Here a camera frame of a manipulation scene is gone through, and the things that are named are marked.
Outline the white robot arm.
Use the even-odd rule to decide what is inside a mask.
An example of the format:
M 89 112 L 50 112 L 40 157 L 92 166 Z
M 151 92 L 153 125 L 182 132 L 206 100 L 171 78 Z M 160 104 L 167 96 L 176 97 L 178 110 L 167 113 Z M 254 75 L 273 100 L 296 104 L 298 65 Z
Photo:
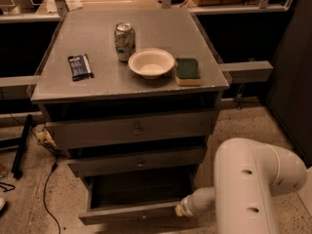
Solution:
M 308 170 L 292 151 L 247 138 L 225 141 L 214 157 L 214 185 L 175 207 L 192 217 L 215 206 L 218 234 L 280 234 L 272 198 L 304 187 Z

